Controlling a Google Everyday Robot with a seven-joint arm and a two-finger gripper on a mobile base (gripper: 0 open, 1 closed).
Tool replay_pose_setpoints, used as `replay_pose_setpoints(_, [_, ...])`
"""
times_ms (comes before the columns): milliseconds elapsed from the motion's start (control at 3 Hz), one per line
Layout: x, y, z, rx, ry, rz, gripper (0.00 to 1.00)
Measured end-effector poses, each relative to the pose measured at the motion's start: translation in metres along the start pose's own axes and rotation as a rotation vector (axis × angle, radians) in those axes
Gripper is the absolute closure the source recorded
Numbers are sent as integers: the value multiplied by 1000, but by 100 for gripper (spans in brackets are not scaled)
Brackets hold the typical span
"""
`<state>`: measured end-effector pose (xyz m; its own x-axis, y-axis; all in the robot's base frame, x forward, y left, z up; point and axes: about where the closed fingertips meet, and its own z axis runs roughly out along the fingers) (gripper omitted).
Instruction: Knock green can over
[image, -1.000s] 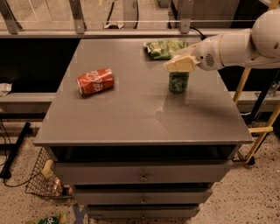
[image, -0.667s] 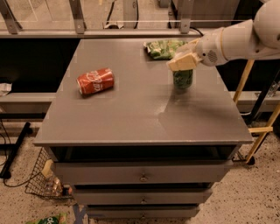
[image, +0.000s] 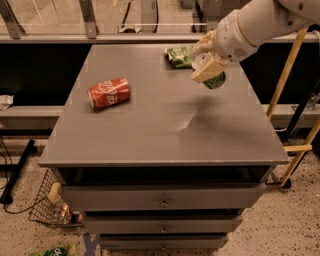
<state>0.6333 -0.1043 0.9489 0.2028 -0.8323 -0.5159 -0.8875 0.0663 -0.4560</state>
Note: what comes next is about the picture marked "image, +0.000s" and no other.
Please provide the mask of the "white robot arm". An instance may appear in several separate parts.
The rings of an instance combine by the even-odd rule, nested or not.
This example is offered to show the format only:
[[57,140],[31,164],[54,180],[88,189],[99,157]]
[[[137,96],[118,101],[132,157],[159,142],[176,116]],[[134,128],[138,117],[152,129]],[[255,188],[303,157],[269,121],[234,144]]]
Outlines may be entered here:
[[255,54],[267,41],[320,23],[320,0],[251,0],[224,17],[193,47],[191,79],[207,81]]

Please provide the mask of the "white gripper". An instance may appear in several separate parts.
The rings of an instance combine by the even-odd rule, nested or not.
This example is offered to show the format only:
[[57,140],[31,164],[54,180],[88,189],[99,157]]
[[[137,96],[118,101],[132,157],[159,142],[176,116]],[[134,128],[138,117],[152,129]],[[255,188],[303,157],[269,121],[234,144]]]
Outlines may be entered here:
[[215,30],[207,32],[192,47],[193,81],[205,82],[222,73],[229,61],[241,62],[257,52],[257,47],[242,34],[238,14],[238,9],[233,10],[218,23]]

